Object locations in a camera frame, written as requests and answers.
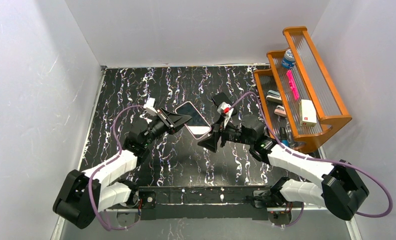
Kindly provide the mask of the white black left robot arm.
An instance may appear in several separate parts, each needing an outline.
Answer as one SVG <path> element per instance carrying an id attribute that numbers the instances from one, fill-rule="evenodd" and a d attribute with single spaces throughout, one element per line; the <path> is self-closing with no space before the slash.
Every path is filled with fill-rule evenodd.
<path id="1" fill-rule="evenodd" d="M 169 112 L 163 108 L 146 108 L 151 122 L 139 119 L 132 123 L 125 143 L 117 137 L 118 152 L 95 167 L 70 171 L 56 197 L 52 210 L 79 229 L 98 219 L 107 230 L 115 230 L 102 217 L 108 208 L 127 203 L 137 190 L 133 183 L 118 181 L 127 172 L 137 168 L 149 155 L 149 146 L 165 134 L 180 131 L 192 117 Z"/>

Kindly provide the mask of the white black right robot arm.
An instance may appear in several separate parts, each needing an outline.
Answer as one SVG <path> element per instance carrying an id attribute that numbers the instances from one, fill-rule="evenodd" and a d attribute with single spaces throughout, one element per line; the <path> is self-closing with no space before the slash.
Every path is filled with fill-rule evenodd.
<path id="1" fill-rule="evenodd" d="M 265 132 L 257 116 L 245 115 L 241 125 L 234 126 L 226 114 L 212 124 L 211 134 L 198 146 L 211 152 L 226 142 L 249 145 L 249 153 L 259 162 L 286 169 L 305 178 L 300 182 L 282 177 L 269 190 L 253 198 L 260 202 L 280 205 L 304 202 L 327 208 L 342 220 L 351 220 L 370 192 L 355 169 L 342 160 L 339 164 L 311 160 L 310 156 L 287 148 Z"/>

